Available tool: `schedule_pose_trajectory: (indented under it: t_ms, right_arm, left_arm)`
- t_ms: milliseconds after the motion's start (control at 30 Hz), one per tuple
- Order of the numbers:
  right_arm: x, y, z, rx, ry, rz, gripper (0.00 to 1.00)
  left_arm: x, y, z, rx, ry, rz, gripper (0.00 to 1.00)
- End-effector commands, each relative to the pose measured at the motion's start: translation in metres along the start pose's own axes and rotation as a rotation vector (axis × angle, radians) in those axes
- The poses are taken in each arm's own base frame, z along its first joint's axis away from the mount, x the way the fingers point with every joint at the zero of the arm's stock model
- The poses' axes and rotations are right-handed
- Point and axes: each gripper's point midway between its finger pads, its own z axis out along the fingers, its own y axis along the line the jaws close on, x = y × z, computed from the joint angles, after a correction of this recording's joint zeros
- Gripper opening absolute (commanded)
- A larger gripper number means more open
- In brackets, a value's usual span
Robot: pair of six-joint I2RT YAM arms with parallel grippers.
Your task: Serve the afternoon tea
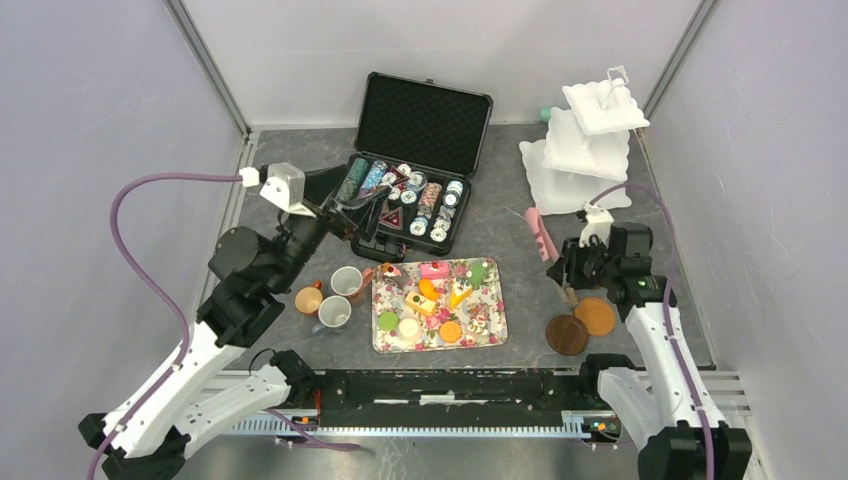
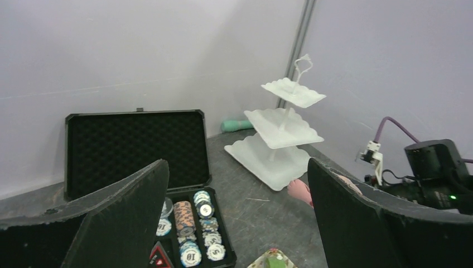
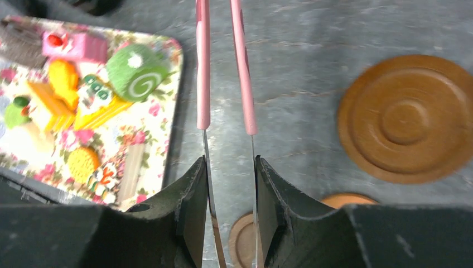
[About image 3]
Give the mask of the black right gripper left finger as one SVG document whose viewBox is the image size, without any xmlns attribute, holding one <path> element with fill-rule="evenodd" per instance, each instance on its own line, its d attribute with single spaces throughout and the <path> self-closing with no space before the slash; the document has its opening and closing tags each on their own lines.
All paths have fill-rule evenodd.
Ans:
<svg viewBox="0 0 473 268">
<path fill-rule="evenodd" d="M 207 168 L 198 158 L 178 180 L 126 212 L 41 203 L 1 179 L 2 267 L 200 267 Z"/>
</svg>

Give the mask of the sprinkled strawberry cake slice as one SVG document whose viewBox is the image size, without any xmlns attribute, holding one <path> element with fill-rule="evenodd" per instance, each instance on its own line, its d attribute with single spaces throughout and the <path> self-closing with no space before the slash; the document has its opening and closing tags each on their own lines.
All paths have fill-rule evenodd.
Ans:
<svg viewBox="0 0 473 268">
<path fill-rule="evenodd" d="M 135 195 L 144 152 L 144 143 L 121 146 L 92 173 L 86 186 L 96 202 L 118 207 Z"/>
</svg>

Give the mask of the yellow kiwi cake slice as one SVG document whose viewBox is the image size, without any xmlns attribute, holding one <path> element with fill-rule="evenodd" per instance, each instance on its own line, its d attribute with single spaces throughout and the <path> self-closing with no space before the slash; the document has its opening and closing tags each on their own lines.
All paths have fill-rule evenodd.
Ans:
<svg viewBox="0 0 473 268">
<path fill-rule="evenodd" d="M 94 130 L 133 104 L 119 98 L 110 84 L 94 74 L 82 78 L 78 95 L 75 130 Z"/>
</svg>

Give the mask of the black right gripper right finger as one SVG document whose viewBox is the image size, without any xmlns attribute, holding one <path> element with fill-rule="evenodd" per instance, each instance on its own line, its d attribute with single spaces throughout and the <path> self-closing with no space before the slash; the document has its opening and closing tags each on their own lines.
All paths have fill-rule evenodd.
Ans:
<svg viewBox="0 0 473 268">
<path fill-rule="evenodd" d="M 265 267 L 471 267 L 472 208 L 361 205 L 334 209 L 255 158 Z"/>
</svg>

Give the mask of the pink strawberry cake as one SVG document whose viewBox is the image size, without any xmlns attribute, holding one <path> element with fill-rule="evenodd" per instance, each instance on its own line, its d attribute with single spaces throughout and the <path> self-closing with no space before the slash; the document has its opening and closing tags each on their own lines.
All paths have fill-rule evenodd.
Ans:
<svg viewBox="0 0 473 268">
<path fill-rule="evenodd" d="M 42 54 L 51 59 L 104 64 L 108 60 L 108 42 L 87 32 L 45 32 Z"/>
</svg>

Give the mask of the green swirl roll cake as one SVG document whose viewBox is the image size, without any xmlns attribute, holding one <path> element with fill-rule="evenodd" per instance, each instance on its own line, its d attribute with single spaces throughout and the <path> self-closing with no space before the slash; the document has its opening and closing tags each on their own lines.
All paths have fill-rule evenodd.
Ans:
<svg viewBox="0 0 473 268">
<path fill-rule="evenodd" d="M 128 44 L 105 64 L 115 94 L 127 102 L 141 102 L 167 78 L 170 67 L 149 46 Z"/>
</svg>

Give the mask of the pink-handled metal tongs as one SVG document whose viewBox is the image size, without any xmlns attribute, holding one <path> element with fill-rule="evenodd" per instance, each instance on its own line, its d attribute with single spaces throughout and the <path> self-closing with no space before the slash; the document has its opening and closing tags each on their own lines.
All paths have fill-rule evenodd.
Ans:
<svg viewBox="0 0 473 268">
<path fill-rule="evenodd" d="M 197 55 L 197 128 L 202 130 L 202 140 L 205 151 L 205 164 L 207 173 L 207 190 L 210 218 L 212 222 L 215 249 L 220 267 L 226 267 L 223 244 L 221 241 L 218 218 L 216 215 L 213 183 L 211 177 L 211 165 L 207 129 L 210 126 L 210 9 L 209 1 L 196 1 L 196 55 Z M 244 123 L 247 134 L 252 144 L 252 161 L 255 161 L 254 138 L 258 133 L 257 120 L 254 108 L 254 98 L 248 53 L 245 40 L 245 29 L 243 21 L 243 10 L 239 0 L 230 1 L 231 22 L 233 28 L 233 40 L 235 59 L 237 64 L 240 91 L 242 96 L 242 108 Z"/>
</svg>

